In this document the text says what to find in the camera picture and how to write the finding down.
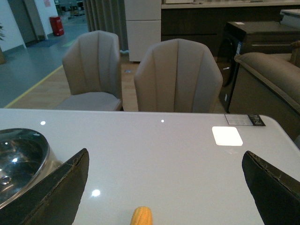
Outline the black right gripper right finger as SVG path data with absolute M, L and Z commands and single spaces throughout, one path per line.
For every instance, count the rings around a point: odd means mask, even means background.
M 300 223 L 299 181 L 250 151 L 243 155 L 242 169 L 264 224 Z

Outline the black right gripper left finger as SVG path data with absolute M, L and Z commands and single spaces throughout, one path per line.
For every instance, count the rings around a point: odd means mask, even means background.
M 2 225 L 71 225 L 85 189 L 89 153 L 80 150 L 0 210 Z

